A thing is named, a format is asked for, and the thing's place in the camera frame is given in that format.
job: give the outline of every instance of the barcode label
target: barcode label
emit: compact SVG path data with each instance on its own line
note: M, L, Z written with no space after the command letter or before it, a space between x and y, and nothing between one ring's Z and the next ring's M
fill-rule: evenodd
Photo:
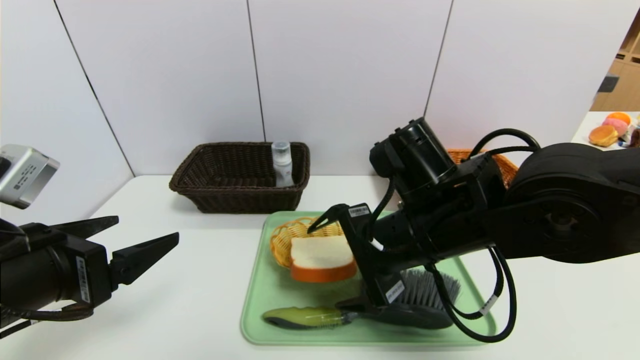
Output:
M369 214L369 208L366 205L349 209L349 215L351 215L352 218L367 214Z
M489 310L491 309L491 307L495 304L495 301L496 301L496 300L498 300L498 297L497 297L497 296L495 296L495 295L491 295L491 297L489 298L489 300L487 300L487 301L484 303L484 306L480 309L480 311L479 311L479 312L480 312L482 315L486 315L486 314L489 312Z
M91 304L91 296L89 296L89 282L86 279L86 267L84 259L76 256L76 265L78 268L78 283L80 284L80 296L82 300Z
M389 291L387 291L387 301L389 301L389 304L391 304L398 296L400 296L400 294L402 294L402 292L404 291L404 284L402 283L402 280L398 281L393 288L389 289Z

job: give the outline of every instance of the table surface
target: table surface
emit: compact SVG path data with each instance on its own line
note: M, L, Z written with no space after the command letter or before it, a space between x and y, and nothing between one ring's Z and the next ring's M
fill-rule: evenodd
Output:
M591 133L591 130L602 125L602 122L610 113L612 113L612 111L589 111L578 127L578 130L575 132L571 142L583 143L604 151L624 149L619 146L617 142L609 147L600 147L589 143L589 134ZM634 119L638 119L638 116L640 116L640 111L625 111L625 113L628 113Z
M180 244L86 320L40 323L0 344L2 360L56 359L638 359L640 257L585 265L543 258L509 261L518 321L506 340L471 348L260 347L240 316L266 215L205 215L168 188L169 176L141 176L96 212L120 224L93 241L108 251L180 232ZM299 210L382 198L384 179L312 176ZM484 252L463 257L487 297L495 274ZM492 309L499 327L506 295Z

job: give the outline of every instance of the bottle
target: bottle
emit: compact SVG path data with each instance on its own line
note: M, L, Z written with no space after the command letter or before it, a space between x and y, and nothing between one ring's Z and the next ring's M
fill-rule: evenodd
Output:
M293 186L291 177L291 145L289 142L274 142L271 144L273 156L273 170L276 172L276 187Z

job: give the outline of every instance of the brush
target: brush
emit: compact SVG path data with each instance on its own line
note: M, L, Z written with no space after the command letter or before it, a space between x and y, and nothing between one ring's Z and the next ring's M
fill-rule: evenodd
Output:
M433 274L409 269L401 272L404 291L380 314L354 313L331 307L284 307L265 312L262 318L284 329L325 329L347 325L357 318L369 318L394 325L421 329L444 329L453 324L444 310ZM442 274L452 302L460 294L460 282Z

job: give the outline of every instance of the silver camera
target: silver camera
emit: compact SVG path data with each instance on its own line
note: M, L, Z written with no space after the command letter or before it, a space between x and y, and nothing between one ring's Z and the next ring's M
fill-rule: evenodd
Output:
M0 148L0 202L26 209L60 167L56 160L28 146Z

